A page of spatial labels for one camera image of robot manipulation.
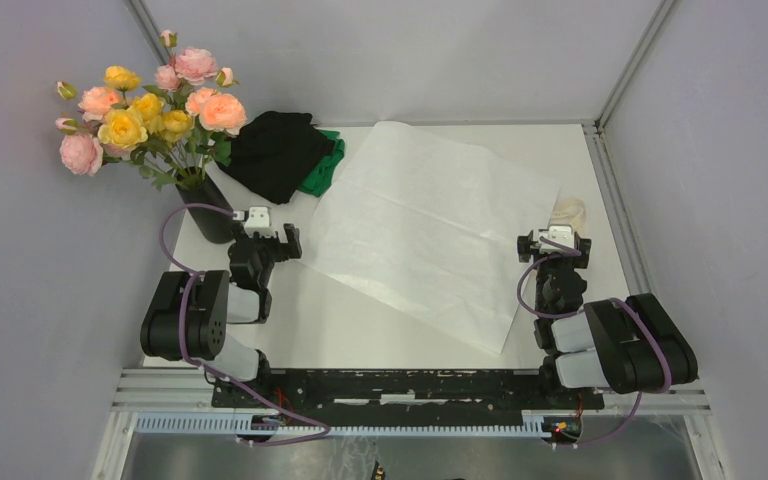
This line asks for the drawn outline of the cream printed ribbon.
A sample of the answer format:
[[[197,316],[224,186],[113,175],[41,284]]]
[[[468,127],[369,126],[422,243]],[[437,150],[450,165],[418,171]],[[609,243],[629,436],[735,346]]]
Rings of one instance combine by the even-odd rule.
[[[551,212],[550,225],[568,225],[574,230],[580,230],[587,218],[586,204],[578,198],[559,200]]]

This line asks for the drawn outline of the white paper bouquet wrap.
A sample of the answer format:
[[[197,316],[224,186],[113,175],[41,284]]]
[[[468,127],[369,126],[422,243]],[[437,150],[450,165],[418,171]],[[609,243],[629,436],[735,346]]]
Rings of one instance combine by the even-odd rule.
[[[559,191],[487,148],[380,122],[321,197],[302,260],[500,353],[518,308],[517,239],[546,226]]]

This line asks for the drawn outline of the peach rose stem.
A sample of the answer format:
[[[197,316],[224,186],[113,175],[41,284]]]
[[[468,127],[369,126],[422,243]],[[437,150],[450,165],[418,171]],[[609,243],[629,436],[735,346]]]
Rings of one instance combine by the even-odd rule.
[[[191,93],[185,107],[193,119],[194,128],[186,139],[186,150],[210,161],[228,165],[231,140],[236,138],[247,122],[245,107],[226,89],[236,84],[233,70],[223,67],[216,78],[216,89],[200,88]]]
[[[78,99],[78,109],[87,122],[103,120],[109,111],[124,101],[121,93],[109,87],[93,87],[78,95],[71,84],[58,81],[55,90],[64,100]]]

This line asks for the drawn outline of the yellow rose stem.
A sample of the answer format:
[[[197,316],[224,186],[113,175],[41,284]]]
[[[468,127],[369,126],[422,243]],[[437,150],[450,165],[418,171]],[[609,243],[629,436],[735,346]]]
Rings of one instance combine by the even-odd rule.
[[[173,92],[164,92],[154,82],[144,87],[144,94],[128,95],[141,86],[141,78],[126,67],[113,65],[106,69],[102,87],[118,91],[124,101],[103,120],[89,121],[94,135],[102,144],[127,151],[136,149],[130,161],[119,163],[137,167],[140,175],[151,180],[156,188],[190,188],[199,182],[198,161],[185,146],[194,128],[185,107],[193,86],[184,83]]]

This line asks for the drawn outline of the pink rose stem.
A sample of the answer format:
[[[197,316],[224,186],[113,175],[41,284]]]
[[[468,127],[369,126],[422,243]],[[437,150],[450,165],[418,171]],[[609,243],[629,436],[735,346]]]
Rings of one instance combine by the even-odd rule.
[[[161,91],[173,92],[184,83],[203,85],[218,75],[219,64],[209,50],[185,47],[174,53],[172,48],[177,45],[177,34],[171,30],[163,30],[159,39],[170,53],[167,64],[160,66],[155,73],[155,84]]]

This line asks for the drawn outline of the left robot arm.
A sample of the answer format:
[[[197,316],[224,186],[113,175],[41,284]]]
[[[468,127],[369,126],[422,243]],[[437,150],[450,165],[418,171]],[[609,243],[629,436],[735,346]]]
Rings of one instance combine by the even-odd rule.
[[[188,293],[191,275],[164,273],[140,329],[140,346],[148,357],[182,361],[179,335],[189,357],[224,377],[238,379],[235,392],[250,407],[266,405],[274,394],[265,355],[228,333],[232,324],[264,324],[271,312],[269,285],[276,264],[302,256],[299,230],[283,225],[285,240],[237,226],[228,249],[229,268],[200,275]]]

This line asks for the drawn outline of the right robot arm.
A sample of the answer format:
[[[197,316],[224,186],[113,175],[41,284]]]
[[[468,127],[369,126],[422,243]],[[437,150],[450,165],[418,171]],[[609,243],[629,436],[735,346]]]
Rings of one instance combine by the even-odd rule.
[[[517,239],[518,258],[527,266],[517,301],[534,315],[535,341],[547,354],[537,382],[540,400],[562,408],[578,389],[663,393],[696,381],[695,352],[653,294],[585,299],[582,272],[591,247],[569,225]]]

